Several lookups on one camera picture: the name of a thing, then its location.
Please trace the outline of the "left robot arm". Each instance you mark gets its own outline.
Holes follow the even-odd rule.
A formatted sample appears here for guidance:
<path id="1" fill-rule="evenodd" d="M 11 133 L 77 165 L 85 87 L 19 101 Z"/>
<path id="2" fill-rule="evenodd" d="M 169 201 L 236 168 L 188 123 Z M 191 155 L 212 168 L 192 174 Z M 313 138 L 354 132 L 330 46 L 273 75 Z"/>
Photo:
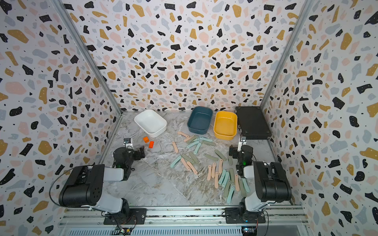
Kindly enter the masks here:
<path id="1" fill-rule="evenodd" d="M 106 193 L 103 184 L 127 181 L 135 170 L 132 164 L 145 158 L 145 148 L 119 147 L 113 152 L 113 158 L 113 167 L 96 164 L 71 168 L 58 202 L 53 203 L 59 207 L 95 209 L 119 220 L 131 218 L 127 200 Z"/>

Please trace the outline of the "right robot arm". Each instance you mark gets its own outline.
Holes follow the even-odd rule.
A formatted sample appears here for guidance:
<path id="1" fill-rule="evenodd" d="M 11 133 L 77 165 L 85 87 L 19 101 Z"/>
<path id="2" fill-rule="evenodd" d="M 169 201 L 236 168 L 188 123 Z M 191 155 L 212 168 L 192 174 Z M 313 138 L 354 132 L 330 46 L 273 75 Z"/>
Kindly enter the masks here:
<path id="1" fill-rule="evenodd" d="M 253 160 L 253 148 L 248 145 L 231 146 L 229 156 L 237 159 L 236 170 L 241 177 L 239 187 L 246 190 L 247 179 L 253 179 L 255 191 L 244 197 L 237 209 L 227 210 L 226 216 L 234 214 L 243 222 L 251 222 L 258 220 L 258 214 L 263 212 L 266 206 L 291 199 L 291 187 L 281 163 Z"/>

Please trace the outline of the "pink knife pair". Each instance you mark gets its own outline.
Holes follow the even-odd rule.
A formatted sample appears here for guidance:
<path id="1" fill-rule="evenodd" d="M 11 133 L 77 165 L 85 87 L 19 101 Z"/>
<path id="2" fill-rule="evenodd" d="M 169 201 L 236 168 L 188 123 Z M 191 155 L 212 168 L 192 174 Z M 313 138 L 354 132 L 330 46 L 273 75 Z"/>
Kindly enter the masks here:
<path id="1" fill-rule="evenodd" d="M 198 174 L 198 171 L 196 170 L 196 168 L 194 167 L 194 165 L 191 162 L 187 161 L 187 165 L 190 167 L 190 169 L 193 171 L 193 173 L 195 175 Z"/>
<path id="2" fill-rule="evenodd" d="M 185 168 L 186 168 L 188 171 L 191 171 L 191 168 L 189 167 L 189 165 L 187 164 L 187 162 L 185 161 L 184 158 L 181 158 L 181 162 L 183 163 L 183 165 L 185 166 Z"/>

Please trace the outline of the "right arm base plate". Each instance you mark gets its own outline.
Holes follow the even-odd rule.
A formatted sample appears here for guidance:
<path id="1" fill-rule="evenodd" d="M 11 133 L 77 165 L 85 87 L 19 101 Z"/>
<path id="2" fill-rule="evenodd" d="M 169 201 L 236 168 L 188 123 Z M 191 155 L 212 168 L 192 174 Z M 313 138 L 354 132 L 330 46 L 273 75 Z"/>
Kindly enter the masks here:
<path id="1" fill-rule="evenodd" d="M 238 207 L 224 209 L 224 217 L 227 224 L 264 224 L 265 216 L 262 212 L 250 212 Z"/>

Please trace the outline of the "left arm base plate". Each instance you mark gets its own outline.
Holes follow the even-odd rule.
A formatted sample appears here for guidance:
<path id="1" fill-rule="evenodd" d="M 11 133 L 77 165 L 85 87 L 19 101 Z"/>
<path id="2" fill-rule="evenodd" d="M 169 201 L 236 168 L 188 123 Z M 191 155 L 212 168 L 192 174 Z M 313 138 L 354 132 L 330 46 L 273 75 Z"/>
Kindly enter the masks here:
<path id="1" fill-rule="evenodd" d="M 146 219 L 146 208 L 130 208 L 127 211 L 108 213 L 105 215 L 104 225 L 143 225 Z"/>

